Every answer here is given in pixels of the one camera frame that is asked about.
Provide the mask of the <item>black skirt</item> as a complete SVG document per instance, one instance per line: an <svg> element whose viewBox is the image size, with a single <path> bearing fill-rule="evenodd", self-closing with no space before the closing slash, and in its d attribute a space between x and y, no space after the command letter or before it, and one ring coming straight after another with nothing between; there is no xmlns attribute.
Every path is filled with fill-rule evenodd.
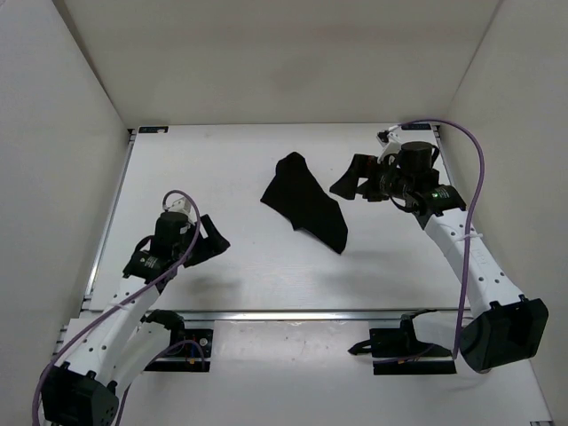
<svg viewBox="0 0 568 426"><path fill-rule="evenodd" d="M310 172L305 158L292 152L280 159L260 201L286 218L295 231L305 231L340 255L348 227L337 201Z"/></svg>

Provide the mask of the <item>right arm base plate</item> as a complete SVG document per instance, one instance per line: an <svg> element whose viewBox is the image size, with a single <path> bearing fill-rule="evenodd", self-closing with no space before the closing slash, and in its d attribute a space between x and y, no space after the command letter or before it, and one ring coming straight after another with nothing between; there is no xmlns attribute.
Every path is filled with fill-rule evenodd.
<svg viewBox="0 0 568 426"><path fill-rule="evenodd" d="M448 349L416 337L414 319L434 312L425 309L403 314L398 328L370 328L369 338L355 343L348 353L370 354L374 375L455 375L455 362Z"/></svg>

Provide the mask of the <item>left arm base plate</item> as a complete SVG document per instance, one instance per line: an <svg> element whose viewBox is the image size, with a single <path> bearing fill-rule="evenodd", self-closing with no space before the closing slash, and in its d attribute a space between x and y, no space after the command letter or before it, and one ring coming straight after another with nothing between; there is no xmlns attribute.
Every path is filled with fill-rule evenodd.
<svg viewBox="0 0 568 426"><path fill-rule="evenodd" d="M154 360L145 372L208 373L214 343L213 321L187 321L185 329L171 344L191 340Z"/></svg>

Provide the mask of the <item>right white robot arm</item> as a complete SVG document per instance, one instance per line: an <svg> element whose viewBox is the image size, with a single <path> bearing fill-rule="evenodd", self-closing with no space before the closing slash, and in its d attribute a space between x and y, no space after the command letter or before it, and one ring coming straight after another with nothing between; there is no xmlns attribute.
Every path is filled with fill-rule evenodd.
<svg viewBox="0 0 568 426"><path fill-rule="evenodd" d="M476 372L530 359L539 349L548 308L539 298L527 298L498 265L468 217L469 206L453 186L440 182L438 156L428 142L390 142L381 156L355 154L330 187L345 200L392 201L413 215L461 284L471 322L446 326L426 313L398 332L398 347L413 356L430 343L457 350Z"/></svg>

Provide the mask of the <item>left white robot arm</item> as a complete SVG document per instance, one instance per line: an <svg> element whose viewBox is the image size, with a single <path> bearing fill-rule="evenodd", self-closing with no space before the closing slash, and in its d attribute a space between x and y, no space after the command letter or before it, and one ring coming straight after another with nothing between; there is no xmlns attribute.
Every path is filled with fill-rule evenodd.
<svg viewBox="0 0 568 426"><path fill-rule="evenodd" d="M55 425L117 425L134 379L155 359L190 344L184 321L150 307L178 269L230 247L209 216L165 209L133 249L105 310L71 337L41 377L35 412Z"/></svg>

